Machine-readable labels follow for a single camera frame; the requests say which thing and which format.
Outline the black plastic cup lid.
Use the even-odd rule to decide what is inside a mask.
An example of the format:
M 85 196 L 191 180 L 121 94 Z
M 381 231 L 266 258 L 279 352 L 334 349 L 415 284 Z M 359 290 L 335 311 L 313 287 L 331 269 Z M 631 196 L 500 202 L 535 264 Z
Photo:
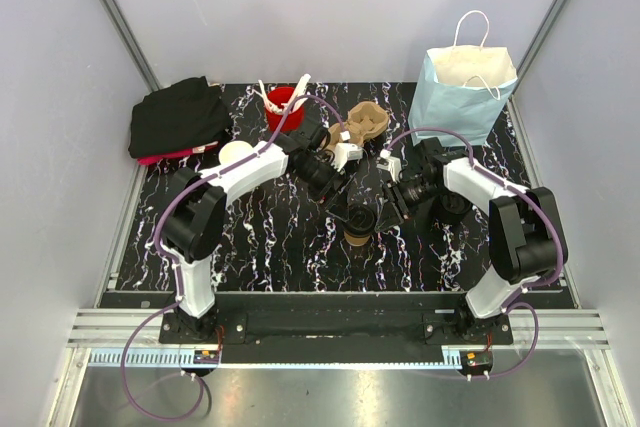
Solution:
M 347 220 L 343 222 L 343 228 L 348 235 L 353 237 L 370 236 L 376 226 L 376 212 L 364 204 L 353 204 L 348 207 Z

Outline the brown paper cup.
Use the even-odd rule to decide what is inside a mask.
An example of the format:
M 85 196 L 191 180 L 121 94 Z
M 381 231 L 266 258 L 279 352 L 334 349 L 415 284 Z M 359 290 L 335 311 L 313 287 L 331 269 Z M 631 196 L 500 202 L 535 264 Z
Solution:
M 369 242 L 371 235 L 353 235 L 352 233 L 344 232 L 344 237 L 349 245 L 353 247 L 360 247 Z

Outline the light blue paper bag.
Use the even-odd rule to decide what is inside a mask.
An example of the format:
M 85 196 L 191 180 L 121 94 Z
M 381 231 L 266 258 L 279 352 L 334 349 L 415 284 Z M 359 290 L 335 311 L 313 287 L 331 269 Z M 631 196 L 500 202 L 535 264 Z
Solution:
M 489 47 L 486 37 L 477 44 L 457 41 L 426 52 L 408 116 L 413 144 L 438 137 L 444 147 L 462 142 L 450 135 L 419 132 L 436 127 L 456 132 L 473 146 L 481 146 L 512 95 L 518 74 L 504 46 Z

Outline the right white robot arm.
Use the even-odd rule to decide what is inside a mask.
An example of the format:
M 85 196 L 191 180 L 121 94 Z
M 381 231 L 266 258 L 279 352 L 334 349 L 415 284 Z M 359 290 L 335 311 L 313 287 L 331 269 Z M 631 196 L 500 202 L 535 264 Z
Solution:
M 419 167 L 404 177 L 389 148 L 377 166 L 388 173 L 376 231 L 401 225 L 430 203 L 445 220 L 459 221 L 478 208 L 488 218 L 491 266 L 454 310 L 452 328 L 476 343 L 499 323 L 516 299 L 534 287 L 554 283 L 568 260 L 568 248 L 553 192 L 527 188 L 498 176 L 471 151 L 444 151 L 436 137 L 419 146 Z

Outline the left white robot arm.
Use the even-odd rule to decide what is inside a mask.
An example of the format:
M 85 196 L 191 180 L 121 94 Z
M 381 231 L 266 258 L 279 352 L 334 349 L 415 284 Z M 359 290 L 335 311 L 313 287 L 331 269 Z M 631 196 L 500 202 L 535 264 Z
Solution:
M 203 173 L 181 169 L 172 178 L 173 199 L 156 223 L 154 244 L 167 258 L 176 280 L 175 308 L 184 312 L 181 331 L 196 343 L 215 333 L 215 306 L 208 258 L 217 248 L 227 207 L 262 184 L 291 174 L 306 184 L 316 203 L 331 209 L 345 191 L 349 167 L 363 157 L 361 146 L 342 132 L 328 148 L 330 135 L 320 125 L 274 133 Z

